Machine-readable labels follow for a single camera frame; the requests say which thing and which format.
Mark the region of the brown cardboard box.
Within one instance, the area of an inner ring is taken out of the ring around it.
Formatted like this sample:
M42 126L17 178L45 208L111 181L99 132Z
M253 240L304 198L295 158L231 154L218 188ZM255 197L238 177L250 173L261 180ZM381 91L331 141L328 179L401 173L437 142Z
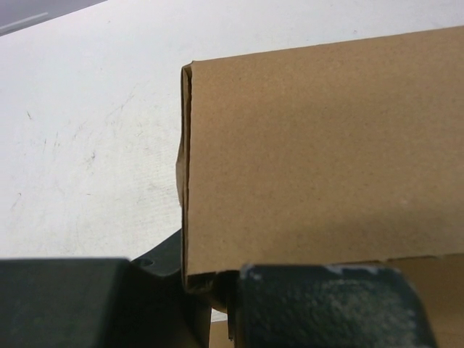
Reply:
M176 165L186 290L247 265L394 268L463 345L463 28L192 62Z

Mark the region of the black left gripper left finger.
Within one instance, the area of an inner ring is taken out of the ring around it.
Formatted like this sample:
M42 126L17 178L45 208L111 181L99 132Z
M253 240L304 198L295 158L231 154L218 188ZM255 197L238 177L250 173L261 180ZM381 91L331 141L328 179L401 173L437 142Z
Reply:
M3 347L207 347L210 318L183 288L179 233L134 260L1 261Z

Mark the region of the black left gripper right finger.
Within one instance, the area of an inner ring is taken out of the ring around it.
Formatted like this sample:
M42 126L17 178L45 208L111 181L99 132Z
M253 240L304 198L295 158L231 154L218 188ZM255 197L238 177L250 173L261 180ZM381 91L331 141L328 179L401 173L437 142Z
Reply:
M231 301L235 347L436 347L415 289L372 265L247 265Z

